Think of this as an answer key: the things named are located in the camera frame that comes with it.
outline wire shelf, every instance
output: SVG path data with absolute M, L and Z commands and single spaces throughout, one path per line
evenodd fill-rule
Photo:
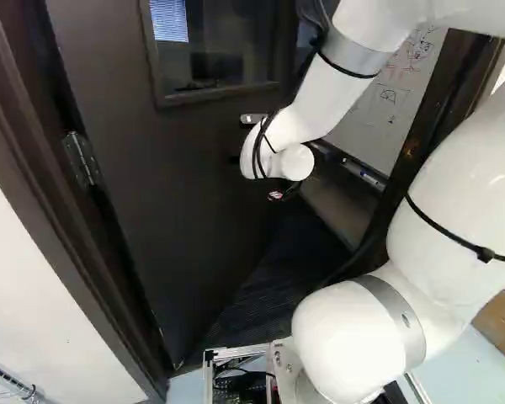
M 19 402 L 29 404 L 51 404 L 50 401 L 46 400 L 43 395 L 37 391 L 35 385 L 26 385 L 1 368 L 0 386 L 6 390 L 0 392 L 0 402 L 7 399 L 18 399 Z

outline door hinge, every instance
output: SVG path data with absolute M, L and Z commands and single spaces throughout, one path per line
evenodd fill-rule
M 93 154 L 92 145 L 86 136 L 72 130 L 62 140 L 73 174 L 82 189 L 101 185 L 101 172 Z

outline door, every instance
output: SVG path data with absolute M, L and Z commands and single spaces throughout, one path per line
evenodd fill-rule
M 276 107 L 293 2 L 46 0 L 85 132 L 174 365 L 262 252 L 266 184 L 232 157 Z

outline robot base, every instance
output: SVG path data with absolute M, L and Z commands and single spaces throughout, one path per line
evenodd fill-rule
M 295 353 L 292 337 L 273 341 L 270 351 L 281 404 L 338 404 L 322 396 L 312 385 Z M 379 390 L 352 404 L 369 404 L 382 392 Z

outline floor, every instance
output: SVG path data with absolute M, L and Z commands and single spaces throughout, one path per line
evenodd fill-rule
M 257 269 L 219 315 L 186 365 L 206 348 L 265 343 L 290 335 L 298 303 L 350 256 L 300 197 L 280 205 L 273 238 Z

